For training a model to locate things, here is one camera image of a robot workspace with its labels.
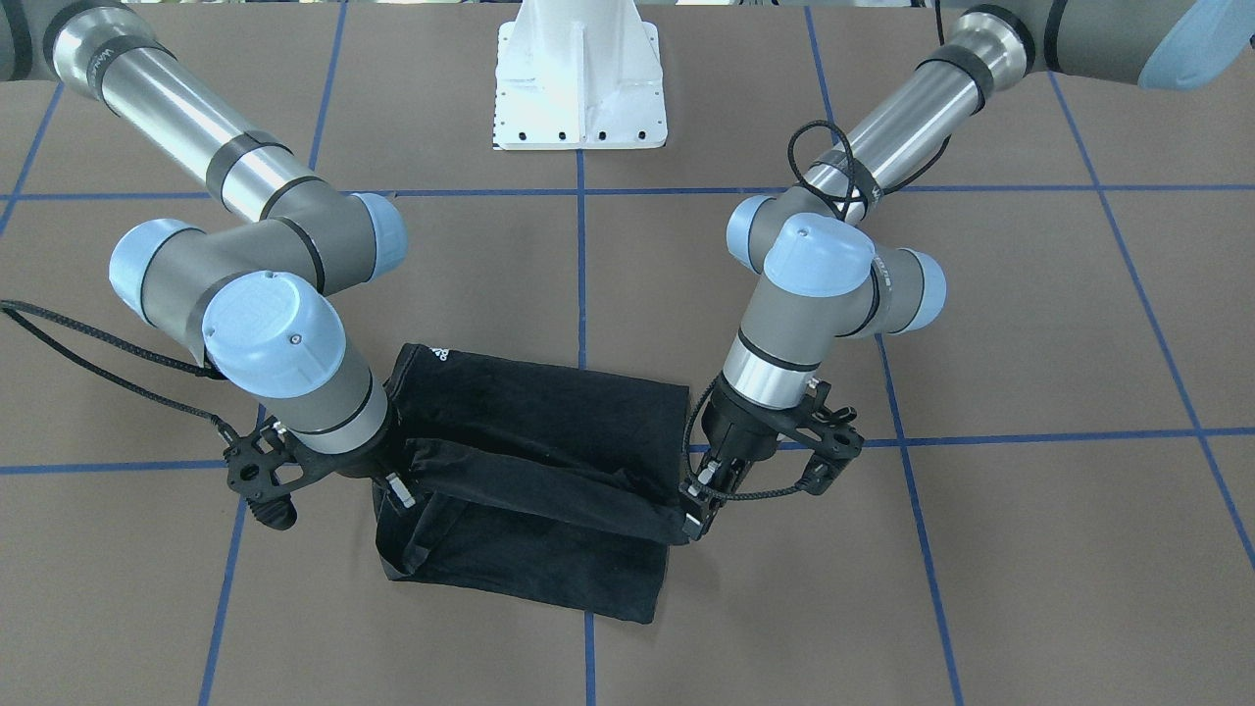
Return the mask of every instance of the blue grid line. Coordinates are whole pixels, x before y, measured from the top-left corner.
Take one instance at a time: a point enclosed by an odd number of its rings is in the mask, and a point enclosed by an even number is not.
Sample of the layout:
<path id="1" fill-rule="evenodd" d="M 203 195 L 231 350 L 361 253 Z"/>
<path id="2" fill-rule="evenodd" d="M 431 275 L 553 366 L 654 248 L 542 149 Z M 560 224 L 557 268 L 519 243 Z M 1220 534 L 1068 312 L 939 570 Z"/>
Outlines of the blue grid line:
<path id="1" fill-rule="evenodd" d="M 828 99 L 828 76 L 823 73 L 823 59 L 820 56 L 820 38 L 814 34 L 814 18 L 811 16 L 811 6 L 802 8 L 806 15 L 806 33 L 811 38 L 811 56 L 814 59 L 814 75 L 820 80 L 820 97 L 823 98 L 823 114 L 830 123 L 837 122 L 832 112 L 832 100 Z"/>
<path id="2" fill-rule="evenodd" d="M 693 186 L 693 187 L 640 187 L 640 188 L 586 188 L 585 196 L 700 196 L 700 194 L 756 194 L 781 193 L 783 186 Z M 981 184 L 981 183 L 939 183 L 911 184 L 904 192 L 917 193 L 986 193 L 986 192 L 1093 192 L 1093 191 L 1255 191 L 1255 183 L 1117 183 L 1094 187 L 1084 183 L 1020 183 L 1020 184 Z M 379 193 L 400 198 L 448 198 L 468 196 L 577 196 L 575 188 L 358 188 L 344 193 Z M 142 201 L 142 199 L 203 199 L 210 194 L 203 191 L 171 192 L 89 192 L 89 193 L 19 193 L 0 194 L 0 199 L 14 201 Z"/>
<path id="3" fill-rule="evenodd" d="M 235 583 L 236 561 L 240 558 L 240 538 L 243 534 L 243 498 L 236 503 L 236 519 L 231 527 L 231 548 L 227 549 L 226 567 L 222 569 L 222 588 L 218 591 L 218 608 L 213 616 L 213 632 L 210 636 L 210 652 L 205 657 L 205 673 L 201 677 L 201 696 L 197 706 L 208 706 L 213 691 L 213 675 L 218 667 L 218 650 L 222 647 L 222 631 L 227 623 L 227 604 L 231 603 L 231 586 Z"/>
<path id="4" fill-rule="evenodd" d="M 1063 89 L 1059 87 L 1058 78 L 1055 78 L 1054 71 L 1048 73 L 1050 85 L 1054 88 L 1054 95 L 1058 98 L 1059 107 L 1063 109 L 1063 115 L 1067 118 L 1068 127 L 1072 129 L 1072 137 L 1077 140 L 1077 148 L 1081 150 L 1081 158 L 1086 163 L 1086 169 L 1089 171 L 1089 178 L 1093 179 L 1094 186 L 1098 187 L 1101 186 L 1098 171 L 1094 169 L 1093 161 L 1089 158 L 1089 149 L 1086 148 L 1086 142 L 1081 137 L 1081 128 L 1077 125 L 1072 109 L 1068 107 L 1067 98 L 1063 97 Z M 1229 484 L 1225 483 L 1225 477 L 1220 473 L 1220 465 L 1216 463 L 1216 458 L 1211 453 L 1211 444 L 1202 434 L 1202 424 L 1199 421 L 1199 414 L 1194 408 L 1194 403 L 1190 400 L 1188 391 L 1185 389 L 1185 381 L 1181 379 L 1181 372 L 1177 370 L 1176 360 L 1172 357 L 1172 350 L 1168 347 L 1168 341 L 1163 335 L 1162 326 L 1160 326 L 1158 316 L 1155 315 L 1155 308 L 1151 306 L 1151 298 L 1146 293 L 1146 287 L 1142 286 L 1141 276 L 1137 273 L 1137 265 L 1133 263 L 1133 256 L 1128 251 L 1128 245 L 1124 242 L 1124 234 L 1119 229 L 1119 223 L 1116 222 L 1116 213 L 1111 209 L 1111 202 L 1107 199 L 1107 193 L 1102 188 L 1098 188 L 1098 199 L 1102 202 L 1103 213 L 1106 213 L 1107 222 L 1111 224 L 1111 232 L 1116 237 L 1116 245 L 1119 247 L 1119 255 L 1124 260 L 1124 267 L 1128 270 L 1128 276 L 1132 277 L 1133 286 L 1137 288 L 1137 297 L 1141 300 L 1142 308 L 1146 311 L 1146 317 L 1150 320 L 1151 329 L 1155 331 L 1155 339 L 1158 341 L 1163 361 L 1167 364 L 1168 372 L 1172 375 L 1172 382 L 1176 384 L 1177 394 L 1181 396 L 1181 404 L 1185 406 L 1186 415 L 1190 418 L 1190 424 L 1194 426 L 1194 430 L 1199 436 L 1199 446 L 1202 448 L 1202 455 L 1207 460 L 1207 468 L 1211 470 L 1211 478 L 1216 482 L 1220 497 L 1224 499 L 1225 508 L 1229 510 L 1229 518 L 1234 523 L 1234 529 L 1237 532 L 1237 538 L 1241 540 L 1242 549 L 1246 551 L 1246 559 L 1250 562 L 1251 569 L 1255 569 L 1255 547 L 1251 545 L 1250 535 L 1246 533 L 1242 519 L 1237 514 L 1237 507 L 1234 504 L 1232 495 L 1229 493 Z"/>
<path id="5" fill-rule="evenodd" d="M 1086 441 L 1141 441 L 1151 439 L 1195 439 L 1205 438 L 1241 438 L 1255 436 L 1255 428 L 1212 428 L 1195 430 L 1131 430 L 1131 431 L 1097 431 L 1097 433 L 1060 433 L 1060 434 L 1004 434 L 981 436 L 922 436 L 906 438 L 907 446 L 996 446 L 1005 444 L 1074 444 Z M 863 449 L 891 449 L 897 448 L 897 439 L 868 439 L 863 443 Z M 781 451 L 804 451 L 806 446 L 796 441 L 786 441 L 779 446 Z M 690 444 L 690 454 L 705 454 L 710 450 L 708 444 Z M 125 461 L 125 463 L 100 463 L 100 464 L 36 464 L 21 466 L 0 466 L 0 477 L 23 475 L 56 475 L 56 474 L 94 474 L 94 473 L 119 473 L 119 472 L 179 472 L 179 470 L 208 470 L 222 469 L 221 459 L 206 459 L 193 461 Z"/>
<path id="6" fill-rule="evenodd" d="M 340 14 L 335 20 L 335 39 L 331 40 L 331 60 L 326 66 L 326 83 L 323 84 L 323 103 L 318 110 L 318 124 L 314 127 L 314 145 L 310 148 L 310 168 L 318 168 L 318 153 L 323 145 L 323 129 L 326 127 L 326 110 L 331 105 L 331 89 L 335 87 L 335 68 L 340 63 L 340 43 L 344 40 L 344 20 L 349 14 L 349 4 L 340 3 Z"/>
<path id="7" fill-rule="evenodd" d="M 587 286 L 587 217 L 585 209 L 584 149 L 575 150 L 575 218 L 576 218 L 576 270 L 579 271 L 580 332 L 579 366 L 589 367 L 589 286 Z M 597 706 L 597 641 L 594 633 L 594 616 L 584 612 L 584 701 Z"/>
<path id="8" fill-rule="evenodd" d="M 13 209 L 18 206 L 18 201 L 21 198 L 21 188 L 26 186 L 26 177 L 30 176 L 30 167 L 35 163 L 35 154 L 39 153 L 39 145 L 44 142 L 44 134 L 48 133 L 48 125 L 53 122 L 53 113 L 56 112 L 56 105 L 61 102 L 61 93 L 65 89 L 65 84 L 58 83 L 56 89 L 53 90 L 53 97 L 48 100 L 48 109 L 44 110 L 44 119 L 39 122 L 39 129 L 35 130 L 35 138 L 30 143 L 30 149 L 26 150 L 26 161 L 21 163 L 21 171 L 18 173 L 18 183 L 13 184 L 13 193 L 9 194 L 9 199 L 5 201 L 4 212 L 0 212 L 0 237 L 4 237 L 4 229 L 9 227 L 9 218 L 13 217 Z"/>
<path id="9" fill-rule="evenodd" d="M 592 611 L 584 612 L 584 702 L 597 706 L 597 643 L 592 635 Z"/>
<path id="10" fill-rule="evenodd" d="M 152 193 L 23 193 L 19 201 L 174 201 L 203 199 L 210 194 L 203 191 L 171 191 Z"/>
<path id="11" fill-rule="evenodd" d="M 1255 191 L 1255 183 L 1098 183 L 1098 191 Z"/>
<path id="12" fill-rule="evenodd" d="M 897 409 L 897 394 L 894 389 L 894 374 L 889 366 L 889 351 L 885 339 L 876 334 L 876 347 L 880 350 L 881 367 L 885 370 L 885 393 L 889 396 L 889 411 L 894 416 L 894 434 L 897 435 L 897 450 L 902 459 L 902 474 L 906 478 L 906 493 L 911 499 L 911 514 L 915 517 L 915 533 L 920 540 L 920 554 L 924 557 L 924 573 L 929 581 L 929 594 L 932 597 L 932 612 L 936 616 L 937 633 L 941 636 L 941 651 L 945 653 L 945 668 L 950 677 L 950 691 L 955 706 L 964 706 L 963 686 L 959 682 L 959 668 L 954 658 L 954 646 L 950 642 L 950 626 L 945 618 L 945 604 L 941 602 L 941 587 L 937 583 L 936 567 L 932 562 L 932 545 L 929 542 L 927 525 L 924 522 L 924 508 L 920 505 L 920 492 L 915 485 L 915 469 L 911 466 L 911 454 L 906 445 L 902 429 L 902 416 Z"/>
<path id="13" fill-rule="evenodd" d="M 446 196 L 577 196 L 576 188 L 400 188 L 378 191 L 384 196 L 432 198 Z"/>
<path id="14" fill-rule="evenodd" d="M 39 477 L 55 474 L 105 474 L 120 472 L 200 472 L 226 468 L 217 461 L 124 461 L 120 464 L 45 464 L 0 466 L 0 477 Z"/>
<path id="15" fill-rule="evenodd" d="M 832 104 L 828 100 L 828 78 L 823 73 L 823 61 L 820 59 L 820 43 L 814 34 L 814 23 L 811 19 L 811 8 L 804 8 L 806 26 L 811 35 L 811 53 L 814 56 L 814 70 L 820 76 L 820 89 L 823 94 L 823 108 L 830 122 L 836 122 Z M 876 346 L 880 349 L 880 361 L 885 371 L 885 394 L 889 398 L 889 411 L 894 418 L 894 434 L 899 455 L 902 461 L 902 474 L 906 479 L 906 492 L 911 502 L 911 514 L 915 518 L 915 533 L 920 542 L 920 556 L 924 559 L 924 574 L 929 582 L 929 593 L 932 597 L 932 613 L 936 617 L 937 633 L 941 638 L 941 651 L 945 655 L 946 673 L 950 678 L 950 692 L 954 695 L 955 706 L 964 706 L 963 686 L 959 682 L 959 670 L 954 658 L 954 647 L 950 643 L 950 628 L 945 617 L 945 604 L 941 602 L 941 588 L 937 584 L 936 569 L 932 563 L 932 548 L 929 543 L 929 532 L 924 522 L 924 509 L 920 507 L 919 490 L 915 487 L 915 472 L 911 468 L 911 455 L 906 446 L 906 433 L 902 428 L 902 418 L 897 409 L 897 394 L 894 390 L 894 374 L 890 371 L 889 355 L 885 350 L 885 340 L 876 334 Z"/>

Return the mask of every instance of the black fabric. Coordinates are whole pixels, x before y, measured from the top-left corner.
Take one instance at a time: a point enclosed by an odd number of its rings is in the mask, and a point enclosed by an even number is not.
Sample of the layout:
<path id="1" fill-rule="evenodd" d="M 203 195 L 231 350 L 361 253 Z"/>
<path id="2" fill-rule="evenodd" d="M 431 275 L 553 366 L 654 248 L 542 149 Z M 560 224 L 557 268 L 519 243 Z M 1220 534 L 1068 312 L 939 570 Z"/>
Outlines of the black fabric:
<path id="1" fill-rule="evenodd" d="M 653 621 L 688 542 L 688 389 L 409 344 L 387 390 L 420 493 L 405 512 L 375 493 L 389 579 Z"/>

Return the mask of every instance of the silver arm segment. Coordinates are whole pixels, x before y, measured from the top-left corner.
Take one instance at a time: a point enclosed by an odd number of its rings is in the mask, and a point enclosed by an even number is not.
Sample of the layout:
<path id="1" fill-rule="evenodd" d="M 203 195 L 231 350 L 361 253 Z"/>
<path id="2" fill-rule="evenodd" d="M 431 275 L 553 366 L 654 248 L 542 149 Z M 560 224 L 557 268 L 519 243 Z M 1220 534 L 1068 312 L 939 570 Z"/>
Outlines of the silver arm segment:
<path id="1" fill-rule="evenodd" d="M 310 450 L 368 450 L 394 415 L 326 301 L 395 267 L 397 209 L 344 196 L 187 70 L 114 0 L 4 0 L 0 79 L 60 80 L 133 124 L 247 224 L 158 219 L 114 250 L 109 278 L 147 322 L 215 364 Z"/>
<path id="2" fill-rule="evenodd" d="M 905 332 L 936 316 L 945 300 L 937 263 L 912 250 L 876 247 L 850 226 L 994 93 L 1045 69 L 1195 88 L 1224 70 L 1252 34 L 1255 0 L 1000 0 L 971 8 L 945 46 L 851 130 L 853 159 L 835 147 L 811 164 L 803 179 L 827 199 L 794 184 L 734 211 L 728 248 L 761 276 L 702 416 L 710 450 L 698 483 L 734 493 L 754 463 L 774 454 L 778 434 L 807 439 L 791 434 L 802 426 L 788 428 L 807 418 L 799 411 L 822 408 L 823 396 L 807 398 L 807 390 L 835 337 Z M 841 208 L 832 199 L 843 198 L 851 181 L 855 202 Z M 822 443 L 803 444 L 816 451 L 807 473 L 830 464 L 831 484 L 858 445 L 846 445 L 840 458 L 825 446 L 828 431 Z M 857 436 L 846 428 L 840 434 Z M 692 482 L 681 488 L 685 530 L 698 539 L 723 500 Z"/>

